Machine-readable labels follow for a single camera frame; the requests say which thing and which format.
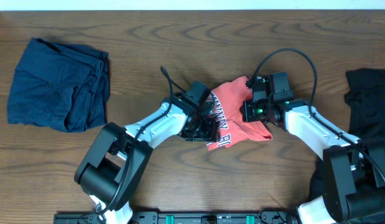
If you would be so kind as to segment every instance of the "folded navy shirt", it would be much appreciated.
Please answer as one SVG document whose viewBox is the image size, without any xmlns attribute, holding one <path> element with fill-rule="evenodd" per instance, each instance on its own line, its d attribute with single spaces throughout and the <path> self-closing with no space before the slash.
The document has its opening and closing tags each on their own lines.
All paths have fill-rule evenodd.
<svg viewBox="0 0 385 224">
<path fill-rule="evenodd" d="M 16 67 L 8 123 L 86 131 L 106 123 L 108 98 L 108 53 L 33 38 Z"/>
</svg>

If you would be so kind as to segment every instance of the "black cable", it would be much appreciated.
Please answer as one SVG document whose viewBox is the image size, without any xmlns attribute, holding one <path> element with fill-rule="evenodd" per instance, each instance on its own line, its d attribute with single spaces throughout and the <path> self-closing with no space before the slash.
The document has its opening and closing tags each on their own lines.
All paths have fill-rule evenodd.
<svg viewBox="0 0 385 224">
<path fill-rule="evenodd" d="M 311 61 L 311 59 L 303 52 L 297 50 L 297 49 L 279 49 L 279 50 L 276 50 L 274 51 L 273 53 L 269 54 L 260 64 L 259 66 L 257 67 L 256 71 L 254 72 L 254 75 L 252 76 L 252 78 L 250 80 L 255 80 L 257 79 L 257 75 L 259 73 L 259 70 L 260 68 L 262 67 L 262 65 L 264 64 L 264 62 L 266 62 L 268 59 L 270 59 L 272 56 L 274 56 L 275 54 L 278 54 L 279 52 L 284 52 L 284 51 L 290 51 L 290 52 L 295 52 L 295 53 L 298 53 L 299 55 L 303 56 L 307 61 L 308 63 L 311 65 L 311 68 L 312 68 L 312 71 L 313 71 L 313 75 L 314 75 L 314 84 L 313 84 L 313 88 L 312 88 L 312 93 L 311 93 L 311 99 L 310 99 L 310 102 L 308 104 L 308 112 L 310 113 L 310 116 L 312 118 L 314 118 L 316 121 L 318 121 L 322 126 L 324 126 L 325 128 L 327 128 L 329 131 L 331 131 L 333 134 L 336 134 L 340 139 L 346 141 L 347 143 L 349 143 L 351 146 L 353 146 L 359 153 L 361 153 L 363 155 L 363 157 L 374 167 L 374 169 L 379 173 L 379 175 L 381 176 L 384 184 L 385 184 L 385 176 L 383 174 L 383 172 L 381 171 L 381 169 L 379 168 L 379 166 L 377 165 L 376 162 L 374 162 L 372 160 L 372 158 L 364 152 L 364 150 L 361 148 L 361 146 L 358 144 L 356 144 L 355 142 L 349 140 L 348 138 L 344 137 L 343 135 L 343 132 L 340 132 L 338 133 L 337 131 L 335 131 L 333 128 L 329 127 L 329 125 L 325 124 L 321 119 L 319 119 L 315 113 L 312 112 L 312 102 L 314 100 L 314 96 L 315 96 L 315 90 L 317 89 L 317 81 L 318 81 L 318 75 L 317 75 L 317 70 L 315 69 L 315 66 L 313 64 L 313 62 Z"/>
<path fill-rule="evenodd" d="M 90 214 L 82 214 L 78 217 L 78 220 L 77 220 L 77 223 L 81 224 L 81 222 L 79 222 L 79 220 L 83 220 L 84 223 L 88 224 L 88 219 L 90 217 Z"/>
<path fill-rule="evenodd" d="M 107 204 L 105 206 L 105 208 L 101 211 L 97 211 L 95 210 L 95 213 L 97 215 L 103 215 L 105 212 L 107 212 L 109 209 L 112 209 L 112 206 L 113 206 L 113 203 L 115 202 L 115 200 L 117 199 L 118 197 L 118 194 L 123 186 L 123 183 L 124 183 L 124 180 L 126 178 L 126 173 L 127 173 L 127 170 L 129 168 L 129 164 L 130 164 L 130 158 L 131 158 L 131 155 L 134 153 L 134 148 L 136 146 L 136 143 L 137 143 L 137 140 L 138 140 L 138 137 L 140 136 L 140 134 L 148 127 L 150 126 L 151 124 L 155 123 L 157 120 L 163 118 L 164 116 L 167 115 L 167 113 L 170 111 L 172 105 L 173 105 L 173 86 L 172 86 L 172 80 L 170 79 L 169 77 L 169 74 L 167 73 L 167 70 L 161 66 L 160 67 L 160 70 L 161 72 L 163 73 L 163 75 L 167 78 L 167 80 L 169 81 L 169 87 L 170 87 L 170 102 L 169 102 L 169 107 L 167 108 L 167 110 L 162 113 L 161 115 L 159 115 L 158 117 L 152 119 L 150 122 L 146 123 L 145 125 L 141 126 L 140 129 L 138 130 L 137 134 L 135 135 L 134 139 L 132 140 L 132 143 L 131 143 L 131 147 L 130 147 L 130 153 L 128 155 L 128 158 L 126 159 L 126 162 L 123 164 L 123 173 L 122 173 L 122 176 L 120 178 L 120 181 L 119 181 L 119 185 L 118 185 L 118 188 L 116 189 L 111 201 L 109 204 Z"/>
<path fill-rule="evenodd" d="M 268 104 L 267 104 L 267 110 L 271 109 L 271 97 L 274 95 L 274 93 L 270 93 L 268 95 Z"/>
<path fill-rule="evenodd" d="M 284 220 L 284 218 L 282 218 L 282 215 L 281 215 L 275 208 L 271 208 L 271 207 L 267 207 L 267 208 L 261 209 L 260 212 L 259 212 L 258 217 L 260 218 L 261 213 L 262 213 L 263 211 L 269 210 L 269 209 L 272 210 L 272 211 L 274 211 L 274 212 L 276 212 L 276 213 L 278 213 L 278 216 L 279 216 L 279 218 L 282 220 L 282 222 L 287 223 L 287 222 Z"/>
<path fill-rule="evenodd" d="M 207 108 L 201 108 L 198 110 L 198 114 L 200 116 L 207 116 L 209 113 L 215 108 L 216 101 L 215 101 L 215 95 L 210 91 L 211 96 L 211 106 Z"/>
<path fill-rule="evenodd" d="M 170 79 L 170 81 L 173 83 L 173 85 L 175 85 L 175 87 L 177 87 L 179 90 L 183 91 L 184 93 L 186 93 L 187 91 L 185 91 L 183 88 L 181 88 L 179 85 L 177 85 L 175 82 L 173 82 L 173 80 Z"/>
</svg>

